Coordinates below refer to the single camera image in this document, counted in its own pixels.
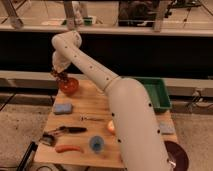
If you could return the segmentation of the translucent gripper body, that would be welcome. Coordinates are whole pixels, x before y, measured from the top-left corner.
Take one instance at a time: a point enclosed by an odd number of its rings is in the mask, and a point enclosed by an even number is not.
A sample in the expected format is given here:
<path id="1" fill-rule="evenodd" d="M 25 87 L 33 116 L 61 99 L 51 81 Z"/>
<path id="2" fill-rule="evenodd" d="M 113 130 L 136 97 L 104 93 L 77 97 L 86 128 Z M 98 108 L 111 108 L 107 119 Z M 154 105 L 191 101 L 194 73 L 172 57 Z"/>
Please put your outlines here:
<path id="1" fill-rule="evenodd" d="M 59 53 L 54 53 L 52 57 L 53 68 L 61 73 L 70 66 L 70 61 Z"/>

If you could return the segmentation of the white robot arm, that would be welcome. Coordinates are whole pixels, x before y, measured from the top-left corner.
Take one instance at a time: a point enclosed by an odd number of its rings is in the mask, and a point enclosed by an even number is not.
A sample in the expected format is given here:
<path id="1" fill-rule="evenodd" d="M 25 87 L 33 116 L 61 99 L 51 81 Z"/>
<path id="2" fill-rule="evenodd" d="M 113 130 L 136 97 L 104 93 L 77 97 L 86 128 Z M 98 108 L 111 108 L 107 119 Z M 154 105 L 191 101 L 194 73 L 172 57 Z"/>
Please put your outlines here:
<path id="1" fill-rule="evenodd" d="M 154 109 L 144 86 L 120 77 L 79 49 L 82 39 L 69 31 L 52 38 L 55 55 L 67 58 L 108 97 L 117 141 L 127 171 L 172 171 Z"/>

